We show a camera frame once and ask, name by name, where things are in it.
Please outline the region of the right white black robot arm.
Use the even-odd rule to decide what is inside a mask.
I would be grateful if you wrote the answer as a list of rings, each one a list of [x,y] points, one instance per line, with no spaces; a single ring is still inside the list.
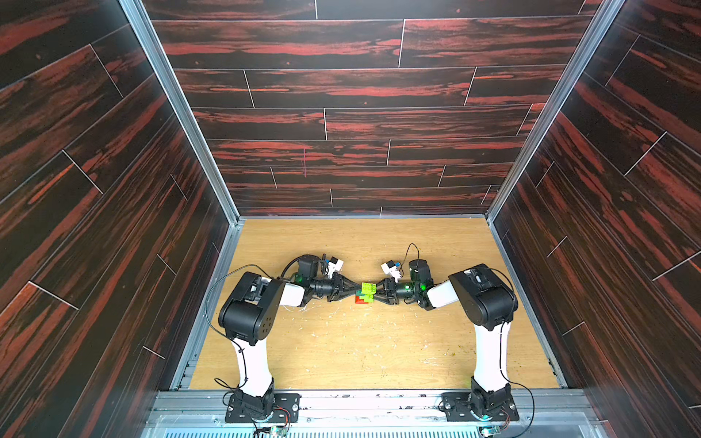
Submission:
[[[403,281],[401,265],[381,265],[386,279],[374,286],[374,300],[397,305],[402,299],[424,310],[458,302],[476,333],[476,367],[471,377],[467,409],[478,421],[518,419],[507,377],[507,338],[518,299],[505,279],[485,264],[472,266],[434,283],[425,259],[409,263],[410,279]]]

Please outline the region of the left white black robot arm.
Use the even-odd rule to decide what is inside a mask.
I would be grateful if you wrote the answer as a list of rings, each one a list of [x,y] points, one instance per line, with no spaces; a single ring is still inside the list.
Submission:
[[[225,396],[228,423],[265,422],[288,411],[277,407],[274,378],[268,368],[267,337],[279,308],[304,307],[312,299],[338,301],[356,295],[361,284],[341,275],[336,257],[300,255],[279,277],[246,272],[222,306],[218,325],[237,354],[240,380]]]

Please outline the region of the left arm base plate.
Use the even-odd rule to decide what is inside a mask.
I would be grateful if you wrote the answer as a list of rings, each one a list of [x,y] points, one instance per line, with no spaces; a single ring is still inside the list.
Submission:
[[[226,398],[226,423],[297,423],[301,395],[293,392],[270,392],[251,396],[241,391]]]

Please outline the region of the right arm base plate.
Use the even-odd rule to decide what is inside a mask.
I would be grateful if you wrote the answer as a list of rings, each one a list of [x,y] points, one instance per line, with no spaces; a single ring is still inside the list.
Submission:
[[[449,422],[512,422],[520,419],[507,388],[497,392],[444,392],[439,410]]]

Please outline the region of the aluminium front rail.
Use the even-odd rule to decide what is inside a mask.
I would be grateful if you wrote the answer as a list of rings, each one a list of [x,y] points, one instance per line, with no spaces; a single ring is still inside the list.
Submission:
[[[287,390],[265,421],[228,423],[221,391],[161,392],[144,437],[609,437],[581,390],[514,390],[517,414],[480,423],[464,390]]]

